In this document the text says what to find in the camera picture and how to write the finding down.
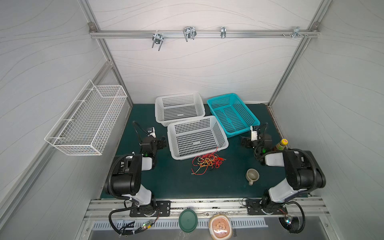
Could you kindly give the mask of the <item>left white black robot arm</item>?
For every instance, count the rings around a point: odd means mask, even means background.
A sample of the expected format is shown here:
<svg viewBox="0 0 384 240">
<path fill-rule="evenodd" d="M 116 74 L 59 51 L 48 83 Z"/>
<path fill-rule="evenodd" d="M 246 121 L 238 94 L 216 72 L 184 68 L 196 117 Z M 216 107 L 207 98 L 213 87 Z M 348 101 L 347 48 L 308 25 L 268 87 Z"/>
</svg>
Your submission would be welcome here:
<svg viewBox="0 0 384 240">
<path fill-rule="evenodd" d="M 157 153 L 166 146 L 165 137 L 159 139 L 149 136 L 141 142 L 139 154 L 118 157 L 108 172 L 105 192 L 116 199 L 128 200 L 137 207 L 155 209 L 155 197 L 142 185 L 142 172 L 155 168 Z"/>
</svg>

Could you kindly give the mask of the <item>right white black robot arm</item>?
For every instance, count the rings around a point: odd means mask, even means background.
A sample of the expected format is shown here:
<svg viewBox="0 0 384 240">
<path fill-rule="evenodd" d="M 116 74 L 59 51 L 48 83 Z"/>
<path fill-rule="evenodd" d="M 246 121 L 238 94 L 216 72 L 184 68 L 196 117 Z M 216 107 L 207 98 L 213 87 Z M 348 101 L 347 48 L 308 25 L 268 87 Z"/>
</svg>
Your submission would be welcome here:
<svg viewBox="0 0 384 240">
<path fill-rule="evenodd" d="M 326 177 L 312 152 L 289 149 L 288 143 L 287 139 L 281 139 L 273 145 L 270 135 L 256 132 L 241 140 L 245 148 L 253 149 L 255 159 L 262 166 L 280 167 L 285 170 L 285 178 L 266 190 L 258 203 L 258 207 L 267 214 L 273 213 L 284 204 L 290 204 L 296 197 L 326 185 Z"/>
</svg>

